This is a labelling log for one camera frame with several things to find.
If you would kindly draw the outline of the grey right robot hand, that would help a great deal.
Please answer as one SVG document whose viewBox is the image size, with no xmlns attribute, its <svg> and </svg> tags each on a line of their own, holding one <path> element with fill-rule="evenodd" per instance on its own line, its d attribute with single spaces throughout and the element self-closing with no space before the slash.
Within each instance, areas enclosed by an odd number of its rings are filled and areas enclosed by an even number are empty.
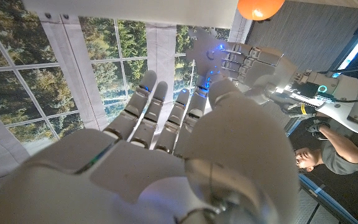
<svg viewBox="0 0 358 224">
<path fill-rule="evenodd" d="M 160 136 L 129 118 L 81 129 L 0 186 L 0 223 L 293 223 L 298 174 L 284 130 L 223 70 L 206 74 L 212 110 Z"/>
</svg>

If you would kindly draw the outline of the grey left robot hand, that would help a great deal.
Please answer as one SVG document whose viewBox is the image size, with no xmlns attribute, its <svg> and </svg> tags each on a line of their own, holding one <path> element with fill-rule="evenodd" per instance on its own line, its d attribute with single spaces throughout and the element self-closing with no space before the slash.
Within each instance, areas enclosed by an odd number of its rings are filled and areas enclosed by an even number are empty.
<svg viewBox="0 0 358 224">
<path fill-rule="evenodd" d="M 245 97 L 262 105 L 272 94 L 282 93 L 297 66 L 277 49 L 230 42 L 217 72 L 208 75 L 211 83 L 236 81 Z"/>
</svg>

